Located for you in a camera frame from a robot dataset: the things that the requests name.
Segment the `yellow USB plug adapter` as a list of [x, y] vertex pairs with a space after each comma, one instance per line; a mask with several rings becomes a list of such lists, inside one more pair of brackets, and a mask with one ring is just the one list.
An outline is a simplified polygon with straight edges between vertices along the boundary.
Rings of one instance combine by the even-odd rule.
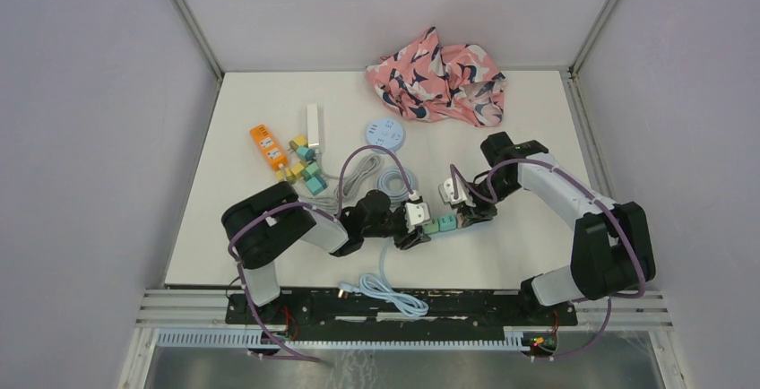
[[285, 181], [289, 184], [293, 184], [296, 179], [293, 177], [292, 171], [289, 168], [282, 168], [275, 172], [278, 181]]

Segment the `orange power strip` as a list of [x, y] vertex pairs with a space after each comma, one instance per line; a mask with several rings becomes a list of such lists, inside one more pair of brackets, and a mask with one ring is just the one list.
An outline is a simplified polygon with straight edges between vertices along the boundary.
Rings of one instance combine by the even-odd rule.
[[249, 130], [249, 134], [256, 149], [273, 171], [285, 169], [289, 165], [286, 152], [266, 125], [260, 124], [253, 127]]

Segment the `round blue socket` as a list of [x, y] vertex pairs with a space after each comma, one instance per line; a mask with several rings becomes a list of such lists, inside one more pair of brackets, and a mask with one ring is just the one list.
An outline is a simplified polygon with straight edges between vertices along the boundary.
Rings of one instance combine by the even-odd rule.
[[405, 143], [406, 132], [399, 121], [384, 117], [372, 121], [366, 127], [364, 136], [368, 145], [397, 152]]

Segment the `teal USB plug adapter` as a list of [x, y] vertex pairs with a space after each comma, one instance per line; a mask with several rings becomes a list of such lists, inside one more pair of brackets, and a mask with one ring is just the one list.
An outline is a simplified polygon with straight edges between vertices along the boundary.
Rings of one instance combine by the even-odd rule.
[[314, 175], [305, 181], [308, 191], [312, 195], [319, 195], [327, 189], [327, 182], [321, 175]]

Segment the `light blue power strip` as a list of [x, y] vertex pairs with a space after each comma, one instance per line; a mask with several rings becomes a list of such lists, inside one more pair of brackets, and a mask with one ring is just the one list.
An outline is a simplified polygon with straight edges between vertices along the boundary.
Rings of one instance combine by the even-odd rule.
[[432, 218], [422, 228], [423, 232], [429, 236], [450, 233], [462, 228], [462, 218], [455, 213], [450, 213]]

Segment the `green adapter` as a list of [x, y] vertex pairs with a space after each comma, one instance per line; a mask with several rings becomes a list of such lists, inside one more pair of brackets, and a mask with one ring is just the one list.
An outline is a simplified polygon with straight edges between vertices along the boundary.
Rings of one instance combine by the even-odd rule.
[[437, 234], [440, 231], [438, 219], [433, 218], [429, 222], [425, 223], [423, 226], [423, 232], [426, 235], [432, 236]]
[[322, 170], [317, 162], [310, 161], [310, 162], [301, 162], [302, 170], [301, 170], [301, 176], [308, 181], [312, 177], [318, 177], [322, 175]]

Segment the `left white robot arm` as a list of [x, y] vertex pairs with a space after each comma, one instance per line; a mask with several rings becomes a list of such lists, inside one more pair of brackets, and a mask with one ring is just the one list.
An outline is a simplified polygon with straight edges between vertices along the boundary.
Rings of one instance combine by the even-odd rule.
[[300, 201], [287, 182], [232, 205], [221, 216], [228, 251], [246, 288], [247, 310], [264, 324], [282, 310], [274, 261], [295, 243], [305, 241], [336, 257], [359, 251], [368, 238], [390, 238], [406, 250], [430, 240], [423, 228], [430, 221], [428, 205], [415, 192], [392, 207], [388, 194], [371, 190], [334, 216]]

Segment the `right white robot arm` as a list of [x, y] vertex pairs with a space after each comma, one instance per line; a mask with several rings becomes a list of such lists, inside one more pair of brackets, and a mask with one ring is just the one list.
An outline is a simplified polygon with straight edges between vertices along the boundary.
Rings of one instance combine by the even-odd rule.
[[618, 203], [567, 172], [542, 143], [514, 143], [489, 135], [480, 145], [490, 169], [467, 181], [455, 166], [439, 187], [462, 227], [491, 221], [497, 204], [513, 193], [531, 192], [573, 231], [568, 265], [521, 283], [517, 310], [528, 324], [541, 324], [554, 306], [605, 297], [638, 298], [656, 274], [644, 209]]

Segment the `white power strip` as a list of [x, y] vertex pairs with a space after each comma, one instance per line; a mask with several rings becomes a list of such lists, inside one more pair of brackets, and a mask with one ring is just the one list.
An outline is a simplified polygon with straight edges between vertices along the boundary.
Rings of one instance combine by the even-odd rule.
[[317, 103], [312, 103], [306, 109], [307, 121], [307, 146], [316, 153], [321, 152], [322, 147], [322, 129], [320, 107]]

